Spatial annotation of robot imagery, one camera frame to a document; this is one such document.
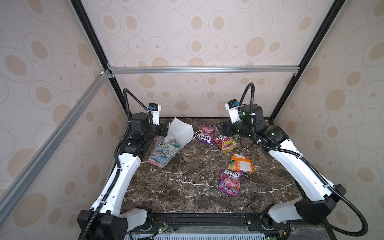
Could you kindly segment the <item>red yellow Fox's candy bag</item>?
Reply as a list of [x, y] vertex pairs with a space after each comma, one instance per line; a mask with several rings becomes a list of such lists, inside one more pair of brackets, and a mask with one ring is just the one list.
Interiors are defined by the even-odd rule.
[[222, 135], [219, 135], [214, 138], [214, 142], [220, 147], [224, 154], [234, 150], [238, 145], [232, 137]]

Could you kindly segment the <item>orange Fox's candy bag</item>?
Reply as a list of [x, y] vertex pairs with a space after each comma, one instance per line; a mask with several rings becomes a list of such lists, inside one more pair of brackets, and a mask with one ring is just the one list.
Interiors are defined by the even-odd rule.
[[254, 165], [249, 157], [233, 154], [231, 161], [228, 165], [228, 170], [230, 171], [242, 171], [244, 173], [253, 173]]

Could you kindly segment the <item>white floral paper bag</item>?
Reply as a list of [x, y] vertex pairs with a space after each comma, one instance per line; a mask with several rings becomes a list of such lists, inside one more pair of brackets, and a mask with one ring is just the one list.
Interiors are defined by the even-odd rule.
[[148, 162], [163, 169], [185, 145], [201, 133], [202, 130], [194, 132], [192, 125], [174, 118], [169, 126], [168, 135], [159, 137]]

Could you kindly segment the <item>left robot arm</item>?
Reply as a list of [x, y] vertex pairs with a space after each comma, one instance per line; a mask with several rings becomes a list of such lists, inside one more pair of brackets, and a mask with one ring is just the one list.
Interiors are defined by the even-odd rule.
[[168, 134], [168, 122], [159, 111], [137, 113], [129, 120], [126, 134], [114, 152], [115, 167], [104, 189], [89, 210], [78, 215], [81, 240], [123, 240], [126, 234], [147, 222], [148, 211], [121, 207], [127, 188], [152, 142]]

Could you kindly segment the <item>purple Fox's berries bag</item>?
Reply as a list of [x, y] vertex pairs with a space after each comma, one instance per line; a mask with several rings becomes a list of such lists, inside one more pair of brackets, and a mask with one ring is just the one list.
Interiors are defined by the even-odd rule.
[[242, 179], [242, 171], [221, 170], [219, 191], [231, 197], [238, 197]]

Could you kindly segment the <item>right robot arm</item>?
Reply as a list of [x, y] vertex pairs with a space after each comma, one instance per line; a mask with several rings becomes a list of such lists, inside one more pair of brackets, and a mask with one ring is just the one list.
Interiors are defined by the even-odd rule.
[[289, 136], [278, 126], [267, 126], [260, 106], [254, 104], [253, 113], [248, 105], [240, 106], [237, 100], [225, 103], [230, 120], [217, 124], [222, 135], [239, 135], [252, 138], [252, 127], [256, 128], [257, 142], [265, 152], [279, 161], [302, 189], [301, 197], [267, 208], [268, 217], [276, 222], [305, 220], [310, 224], [321, 223], [336, 207], [339, 198], [322, 183], [322, 174], [316, 175], [302, 161], [302, 154], [295, 147]]

